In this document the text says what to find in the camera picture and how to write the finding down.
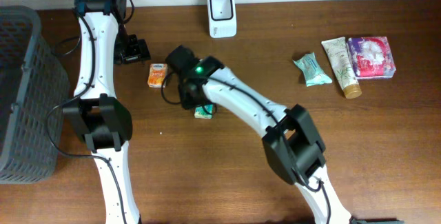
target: wooden table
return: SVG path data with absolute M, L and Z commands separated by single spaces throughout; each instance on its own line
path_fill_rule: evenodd
M 39 14 L 50 44 L 78 33 L 70 11 Z M 137 8 L 127 31 L 147 41 L 152 63 L 184 44 L 270 99 L 306 107 L 325 140 L 331 182 L 354 216 L 441 222 L 441 0 L 246 4 L 237 5 L 237 21 L 235 37 L 212 39 L 205 6 Z M 335 77 L 307 88 L 292 63 L 315 52 L 333 76 L 320 42 L 373 35 L 389 38 L 398 70 L 391 80 L 361 81 L 357 99 L 345 99 Z M 63 63 L 73 88 L 79 51 Z M 130 176 L 144 223 L 312 219 L 300 192 L 269 168 L 251 128 L 224 108 L 202 120 L 166 104 L 147 86 L 149 63 L 114 69 L 117 96 L 133 117 Z M 177 99 L 175 81 L 165 91 Z M 61 147 L 87 152 L 67 123 Z M 47 181 L 0 186 L 0 223 L 104 222 L 93 161 L 60 157 Z

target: white robotic arm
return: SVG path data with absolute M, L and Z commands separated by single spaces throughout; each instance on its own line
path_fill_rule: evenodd
M 94 160 L 103 188 L 106 224 L 141 223 L 127 159 L 132 117 L 116 100 L 113 67 L 150 55 L 144 40 L 126 33 L 125 5 L 126 0 L 75 0 L 75 12 L 81 15 L 81 68 L 74 91 L 79 97 L 63 106 L 78 137 L 95 158 L 103 158 Z
M 234 90 L 219 81 L 234 85 L 253 95 L 259 102 L 265 104 L 267 108 L 273 112 L 273 115 L 278 122 L 282 121 L 287 115 L 285 113 L 285 110 L 287 109 L 285 106 L 270 101 L 245 85 L 229 68 L 217 69 L 211 74 L 207 82 L 202 85 L 202 89 L 207 99 L 212 103 L 217 103 L 233 112 L 238 118 L 242 119 L 246 124 L 252 127 L 261 138 L 267 134 L 268 127 L 275 126 L 276 123 L 274 120 L 268 116 L 268 113 L 264 111 L 257 102 L 250 99 L 249 96 L 238 90 Z M 337 194 L 329 181 L 326 165 L 318 167 L 309 179 L 309 186 L 314 189 L 318 188 L 319 181 L 323 182 L 323 187 L 329 198 L 329 206 L 331 207 L 332 213 L 329 224 L 349 223 L 351 214 L 342 206 L 338 199 Z M 316 223 L 327 224 L 328 204 L 325 195 L 322 192 L 312 192 L 300 183 L 295 183 L 295 185 L 298 187 L 312 209 Z
M 298 187 L 317 224 L 350 223 L 351 214 L 342 206 L 329 182 L 322 157 L 325 146 L 306 110 L 299 105 L 288 110 L 270 101 L 215 58 L 199 61 L 182 46 L 166 61 L 179 76 L 178 88 L 185 109 L 216 103 L 233 112 L 263 139 L 270 167 L 284 181 Z M 296 133 L 283 140 L 279 130 L 284 136 L 288 129 L 296 129 Z M 313 143 L 305 142 L 311 137 Z

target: tube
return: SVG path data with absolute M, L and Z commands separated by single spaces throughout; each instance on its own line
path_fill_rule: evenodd
M 340 37 L 328 41 L 322 41 L 323 48 L 328 54 L 332 70 L 336 75 L 345 97 L 354 99 L 361 95 L 361 88 L 353 72 L 351 62 L 346 49 L 346 38 Z

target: orange box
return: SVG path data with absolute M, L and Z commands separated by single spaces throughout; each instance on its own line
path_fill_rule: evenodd
M 154 63 L 150 65 L 149 79 L 147 83 L 152 88 L 160 88 L 164 81 L 165 76 L 167 76 L 167 64 Z

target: gray plastic basket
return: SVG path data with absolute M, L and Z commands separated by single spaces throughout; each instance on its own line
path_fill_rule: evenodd
M 38 14 L 27 7 L 0 8 L 0 183 L 35 183 L 52 175 L 57 151 L 44 132 L 49 110 L 68 97 L 69 81 L 41 36 Z M 63 115 L 49 130 L 58 144 Z

